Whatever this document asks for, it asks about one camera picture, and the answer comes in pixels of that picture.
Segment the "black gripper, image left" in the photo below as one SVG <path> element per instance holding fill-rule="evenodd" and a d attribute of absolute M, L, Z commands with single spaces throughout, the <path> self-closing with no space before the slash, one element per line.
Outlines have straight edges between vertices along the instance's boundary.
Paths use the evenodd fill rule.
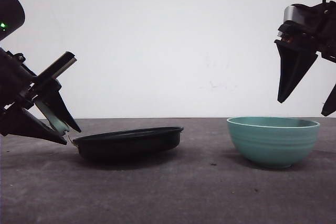
<path fill-rule="evenodd" d="M 30 109 L 33 101 L 39 98 L 57 119 L 81 132 L 59 93 L 61 84 L 57 80 L 76 62 L 75 55 L 65 52 L 40 74 L 32 72 L 24 64 L 25 60 L 21 53 L 13 54 L 1 49 L 1 135 L 32 137 L 66 145 L 67 141 L 59 133 L 26 109 Z M 9 110 L 11 105 L 21 108 Z"/>

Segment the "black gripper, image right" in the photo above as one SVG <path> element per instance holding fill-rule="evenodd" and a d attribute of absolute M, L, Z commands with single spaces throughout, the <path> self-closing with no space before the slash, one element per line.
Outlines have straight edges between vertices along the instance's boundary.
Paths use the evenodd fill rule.
<path fill-rule="evenodd" d="M 318 55 L 335 62 L 335 2 L 306 6 L 292 4 L 284 11 L 283 24 L 275 40 L 280 55 L 280 81 L 278 102 L 291 95 Z M 321 114 L 336 111 L 336 85 L 324 103 Z"/>

